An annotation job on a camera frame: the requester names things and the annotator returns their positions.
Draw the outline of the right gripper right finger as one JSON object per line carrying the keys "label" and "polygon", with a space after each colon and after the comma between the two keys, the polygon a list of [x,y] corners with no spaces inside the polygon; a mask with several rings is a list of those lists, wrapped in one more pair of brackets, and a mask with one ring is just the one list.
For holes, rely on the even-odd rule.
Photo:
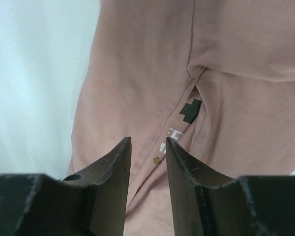
{"label": "right gripper right finger", "polygon": [[295,176],[223,175],[166,139],[177,236],[295,236]]}

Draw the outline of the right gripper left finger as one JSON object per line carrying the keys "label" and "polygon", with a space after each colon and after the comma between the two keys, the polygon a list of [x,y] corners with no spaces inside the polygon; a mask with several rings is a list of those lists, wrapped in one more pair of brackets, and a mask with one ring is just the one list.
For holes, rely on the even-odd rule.
{"label": "right gripper left finger", "polygon": [[63,180],[0,174],[0,236],[123,235],[131,139]]}

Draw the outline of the pink t shirt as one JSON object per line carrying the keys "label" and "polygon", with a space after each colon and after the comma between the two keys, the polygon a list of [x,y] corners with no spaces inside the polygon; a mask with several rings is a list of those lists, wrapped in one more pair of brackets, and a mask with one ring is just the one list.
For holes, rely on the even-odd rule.
{"label": "pink t shirt", "polygon": [[103,0],[74,173],[132,139],[124,234],[172,236],[171,137],[229,177],[295,171],[295,0]]}

